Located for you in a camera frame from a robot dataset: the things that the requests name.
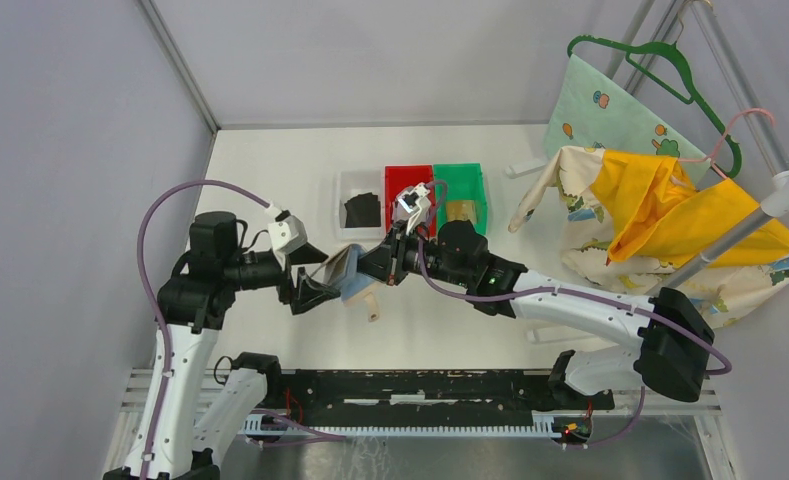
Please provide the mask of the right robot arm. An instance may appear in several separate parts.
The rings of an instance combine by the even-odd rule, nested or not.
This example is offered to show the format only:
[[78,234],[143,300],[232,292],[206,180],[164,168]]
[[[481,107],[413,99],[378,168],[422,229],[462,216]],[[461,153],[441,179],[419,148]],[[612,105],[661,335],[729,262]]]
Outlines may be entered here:
[[[568,350],[555,361],[547,392],[561,408],[604,390],[644,386],[693,403],[709,376],[714,333],[682,292],[627,295],[562,282],[490,252],[467,221],[444,224],[429,240],[396,222],[380,245],[360,255],[360,273],[389,286],[420,274],[430,287],[489,316],[544,320],[610,342],[594,352]],[[452,286],[460,287],[454,294]]]

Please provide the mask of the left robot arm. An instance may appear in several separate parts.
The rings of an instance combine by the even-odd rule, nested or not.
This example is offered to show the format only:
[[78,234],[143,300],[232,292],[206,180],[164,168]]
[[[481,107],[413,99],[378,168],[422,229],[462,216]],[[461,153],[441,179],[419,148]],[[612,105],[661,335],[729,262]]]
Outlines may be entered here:
[[242,352],[231,359],[217,399],[196,415],[206,366],[238,292],[274,288],[294,315],[339,295],[305,272],[328,257],[308,242],[296,217],[277,214],[268,227],[274,245],[266,251],[243,247],[246,227],[226,211],[200,214],[191,224],[189,249],[156,296],[164,324],[141,424],[123,465],[105,478],[217,479],[245,419],[282,399],[278,358]]

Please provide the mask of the beige card holder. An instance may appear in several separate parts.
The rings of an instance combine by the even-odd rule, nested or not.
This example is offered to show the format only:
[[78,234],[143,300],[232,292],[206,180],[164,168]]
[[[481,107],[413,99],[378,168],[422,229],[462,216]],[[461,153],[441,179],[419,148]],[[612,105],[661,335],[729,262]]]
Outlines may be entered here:
[[345,308],[361,307],[368,322],[381,317],[381,310],[375,290],[378,282],[359,272],[358,260],[366,252],[362,245],[351,243],[330,256],[312,273],[312,278],[333,287]]

